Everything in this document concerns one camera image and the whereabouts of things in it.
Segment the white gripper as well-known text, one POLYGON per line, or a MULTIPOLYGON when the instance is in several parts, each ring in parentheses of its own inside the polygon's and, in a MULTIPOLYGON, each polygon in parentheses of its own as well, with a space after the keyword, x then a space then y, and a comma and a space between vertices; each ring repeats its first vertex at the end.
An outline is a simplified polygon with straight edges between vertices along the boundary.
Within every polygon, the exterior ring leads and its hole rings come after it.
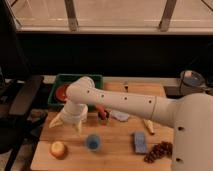
POLYGON ((86 104, 76 104, 72 101, 67 101, 61 110, 61 118, 55 116, 49 124, 50 128, 60 126, 64 122, 71 123, 78 134, 82 132, 82 114, 86 104))

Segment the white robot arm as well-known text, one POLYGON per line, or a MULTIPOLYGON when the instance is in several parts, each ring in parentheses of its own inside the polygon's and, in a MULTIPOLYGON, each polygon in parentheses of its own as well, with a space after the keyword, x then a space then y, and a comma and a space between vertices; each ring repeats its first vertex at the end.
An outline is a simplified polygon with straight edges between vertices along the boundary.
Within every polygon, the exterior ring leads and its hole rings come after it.
POLYGON ((84 104, 99 104, 173 128, 171 171, 213 171, 213 96, 194 93, 169 99, 104 91, 84 76, 68 86, 66 103, 50 125, 68 122, 79 126, 84 104))

